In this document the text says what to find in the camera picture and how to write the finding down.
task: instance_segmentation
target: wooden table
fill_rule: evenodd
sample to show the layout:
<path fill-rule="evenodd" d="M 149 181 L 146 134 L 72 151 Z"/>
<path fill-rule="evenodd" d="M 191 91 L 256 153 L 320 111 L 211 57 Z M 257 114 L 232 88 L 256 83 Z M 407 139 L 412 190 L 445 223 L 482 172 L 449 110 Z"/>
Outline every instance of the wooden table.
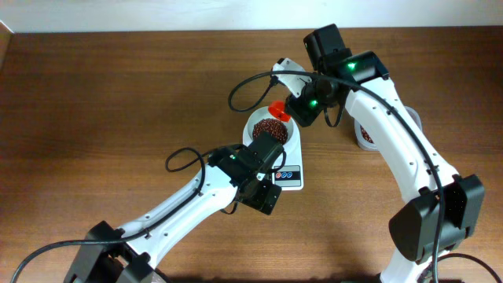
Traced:
<path fill-rule="evenodd" d="M 101 220 L 135 219 L 199 170 L 168 174 L 168 154 L 239 142 L 249 114 L 226 99 L 281 57 L 310 69 L 310 31 L 14 35 L 0 75 L 0 281 L 28 253 L 82 238 Z M 477 231 L 458 249 L 503 275 L 503 28 L 343 29 L 354 53 L 373 50 L 424 133 L 461 174 L 486 187 Z M 245 87 L 250 105 L 268 81 Z M 277 87 L 263 102 L 283 99 Z M 353 119 L 301 129 L 305 186 L 266 216 L 217 213 L 160 264 L 171 276 L 236 279 L 377 274 L 394 245 L 387 222 L 402 206 L 379 153 L 356 145 Z M 192 158 L 181 156 L 178 164 Z M 62 281 L 77 248 L 41 255 L 20 282 Z M 441 277 L 490 282 L 462 259 Z"/>

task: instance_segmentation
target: brown tabletop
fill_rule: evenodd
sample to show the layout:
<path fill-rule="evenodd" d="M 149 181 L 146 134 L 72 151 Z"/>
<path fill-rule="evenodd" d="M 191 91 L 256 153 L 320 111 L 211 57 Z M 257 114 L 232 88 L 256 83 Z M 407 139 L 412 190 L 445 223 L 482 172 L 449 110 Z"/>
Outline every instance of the brown tabletop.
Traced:
<path fill-rule="evenodd" d="M 227 107 L 242 79 L 281 57 L 311 70 L 310 31 L 198 31 L 14 35 L 0 75 L 0 281 L 30 252 L 146 213 L 185 185 L 164 159 L 240 142 L 249 116 Z M 503 28 L 343 29 L 353 53 L 373 50 L 424 133 L 486 198 L 473 238 L 458 249 L 503 274 Z M 252 104 L 268 81 L 246 86 Z M 284 99 L 277 86 L 262 105 Z M 216 213 L 167 254 L 170 276 L 298 279 L 377 274 L 394 245 L 388 220 L 404 205 L 379 153 L 356 144 L 348 115 L 300 129 L 304 189 L 271 216 L 241 206 Z M 192 158 L 180 156 L 175 163 Z M 39 256 L 20 282 L 62 281 L 77 248 Z M 441 277 L 490 282 L 462 259 Z"/>

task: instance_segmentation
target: coffee beans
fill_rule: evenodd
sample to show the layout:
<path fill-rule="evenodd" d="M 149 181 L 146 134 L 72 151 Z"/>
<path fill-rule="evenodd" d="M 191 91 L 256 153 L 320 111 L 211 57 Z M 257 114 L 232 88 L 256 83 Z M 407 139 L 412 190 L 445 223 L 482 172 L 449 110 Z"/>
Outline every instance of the coffee beans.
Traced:
<path fill-rule="evenodd" d="M 286 126 L 277 119 L 263 119 L 253 127 L 253 139 L 256 139 L 263 131 L 268 132 L 282 145 L 286 143 L 288 131 Z"/>
<path fill-rule="evenodd" d="M 374 141 L 371 139 L 371 137 L 370 137 L 369 133 L 367 133 L 367 131 L 366 131 L 366 130 L 362 127 L 362 126 L 360 126 L 360 129 L 362 130 L 362 137 L 363 137 L 366 141 L 368 141 L 368 142 L 370 142 L 370 143 L 374 143 Z"/>

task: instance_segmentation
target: white wall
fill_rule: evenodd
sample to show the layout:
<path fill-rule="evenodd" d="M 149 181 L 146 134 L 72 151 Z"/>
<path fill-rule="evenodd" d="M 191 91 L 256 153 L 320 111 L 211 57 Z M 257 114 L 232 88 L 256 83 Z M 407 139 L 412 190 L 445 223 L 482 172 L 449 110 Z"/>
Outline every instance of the white wall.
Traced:
<path fill-rule="evenodd" d="M 15 32 L 503 25 L 503 0 L 0 0 Z"/>

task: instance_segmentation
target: digital scale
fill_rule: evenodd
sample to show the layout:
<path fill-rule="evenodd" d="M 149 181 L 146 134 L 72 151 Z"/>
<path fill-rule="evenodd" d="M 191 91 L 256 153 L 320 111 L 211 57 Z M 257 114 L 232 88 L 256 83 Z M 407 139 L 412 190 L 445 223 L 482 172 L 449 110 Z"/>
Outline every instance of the digital scale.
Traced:
<path fill-rule="evenodd" d="M 243 130 L 243 144 L 248 146 L 253 141 L 253 127 L 263 119 L 276 119 L 269 113 L 267 107 L 255 110 Z M 283 190 L 300 190 L 304 187 L 302 149 L 300 146 L 300 132 L 293 119 L 288 122 L 282 122 L 287 129 L 288 137 L 283 148 L 286 152 L 285 165 L 278 172 L 266 174 L 263 177 L 268 178 L 273 184 L 280 186 Z M 281 166 L 283 156 L 277 158 L 273 168 Z"/>

